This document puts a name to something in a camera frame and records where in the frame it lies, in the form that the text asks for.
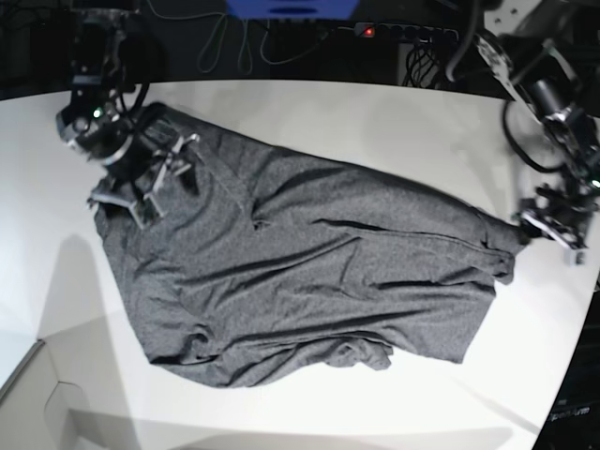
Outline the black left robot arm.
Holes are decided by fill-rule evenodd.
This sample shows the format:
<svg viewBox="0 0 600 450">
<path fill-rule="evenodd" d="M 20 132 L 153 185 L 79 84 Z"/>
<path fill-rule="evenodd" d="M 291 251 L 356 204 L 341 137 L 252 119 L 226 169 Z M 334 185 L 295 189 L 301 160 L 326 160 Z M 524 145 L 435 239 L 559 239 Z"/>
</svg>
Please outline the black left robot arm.
<svg viewBox="0 0 600 450">
<path fill-rule="evenodd" d="M 457 51 L 445 66 L 455 79 L 459 62 L 475 48 L 493 78 L 509 95 L 502 108 L 502 131 L 521 161 L 538 173 L 561 177 L 521 200 L 517 220 L 532 237 L 561 245 L 573 265 L 585 261 L 587 235 L 599 198 L 599 131 L 580 103 L 584 82 L 559 50 L 557 39 L 584 8 L 596 1 L 469 1 Z M 561 162 L 542 166 L 517 143 L 508 126 L 513 105 L 526 109 L 545 137 L 561 152 Z"/>
</svg>

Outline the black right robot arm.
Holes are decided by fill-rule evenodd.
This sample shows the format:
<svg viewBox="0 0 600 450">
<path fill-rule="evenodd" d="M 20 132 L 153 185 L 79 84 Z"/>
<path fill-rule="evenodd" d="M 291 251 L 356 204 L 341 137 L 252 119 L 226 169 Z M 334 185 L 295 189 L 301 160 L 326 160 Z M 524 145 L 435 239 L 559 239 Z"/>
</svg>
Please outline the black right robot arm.
<svg viewBox="0 0 600 450">
<path fill-rule="evenodd" d="M 73 1 L 69 9 L 70 100 L 55 116 L 57 133 L 107 174 L 89 204 L 126 211 L 146 229 L 165 215 L 158 194 L 168 179 L 194 185 L 188 149 L 200 138 L 172 124 L 162 138 L 151 129 L 167 107 L 144 104 L 160 48 L 143 23 L 140 2 Z"/>
</svg>

